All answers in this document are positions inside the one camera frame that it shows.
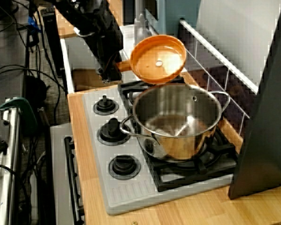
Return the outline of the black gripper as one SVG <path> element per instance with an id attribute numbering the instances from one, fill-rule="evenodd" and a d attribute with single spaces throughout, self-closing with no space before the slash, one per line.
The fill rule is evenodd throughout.
<path id="1" fill-rule="evenodd" d="M 101 66 L 97 69 L 97 74 L 102 82 L 119 81 L 122 74 L 116 63 L 122 61 L 120 51 L 123 49 L 123 36 L 116 32 L 106 32 L 105 34 L 94 34 L 93 41 L 96 46 L 95 53 Z"/>

